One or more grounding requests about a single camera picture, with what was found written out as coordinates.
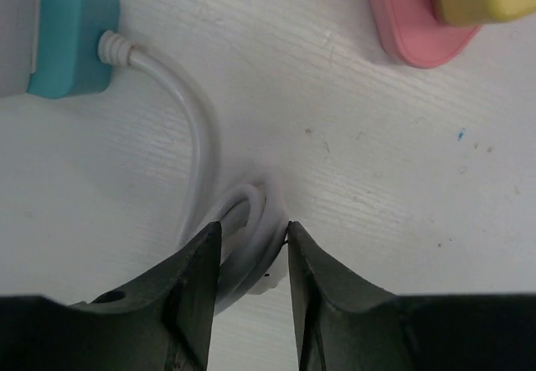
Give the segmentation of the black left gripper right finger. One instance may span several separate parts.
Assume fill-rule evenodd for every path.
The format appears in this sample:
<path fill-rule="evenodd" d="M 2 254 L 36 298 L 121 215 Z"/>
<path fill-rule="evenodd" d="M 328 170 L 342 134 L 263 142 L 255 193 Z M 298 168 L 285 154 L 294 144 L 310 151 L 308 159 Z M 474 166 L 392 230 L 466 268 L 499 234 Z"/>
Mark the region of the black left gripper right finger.
<path fill-rule="evenodd" d="M 287 230 L 301 370 L 532 370 L 535 296 L 398 296 L 357 275 L 297 222 Z"/>

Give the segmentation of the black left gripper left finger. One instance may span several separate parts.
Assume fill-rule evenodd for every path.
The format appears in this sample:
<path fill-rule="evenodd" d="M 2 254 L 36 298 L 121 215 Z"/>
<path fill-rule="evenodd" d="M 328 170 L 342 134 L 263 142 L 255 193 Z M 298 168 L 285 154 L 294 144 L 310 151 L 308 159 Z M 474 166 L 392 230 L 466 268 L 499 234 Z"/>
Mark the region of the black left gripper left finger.
<path fill-rule="evenodd" d="M 205 370 L 221 226 L 92 302 L 1 298 L 3 370 Z"/>

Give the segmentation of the teal power strip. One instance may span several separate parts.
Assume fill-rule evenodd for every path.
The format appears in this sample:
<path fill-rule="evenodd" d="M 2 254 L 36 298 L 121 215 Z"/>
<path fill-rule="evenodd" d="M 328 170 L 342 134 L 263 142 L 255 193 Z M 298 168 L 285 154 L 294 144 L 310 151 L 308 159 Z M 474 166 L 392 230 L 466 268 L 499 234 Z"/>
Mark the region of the teal power strip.
<path fill-rule="evenodd" d="M 101 93 L 112 69 L 97 49 L 119 19 L 120 0 L 1 0 L 1 96 Z"/>

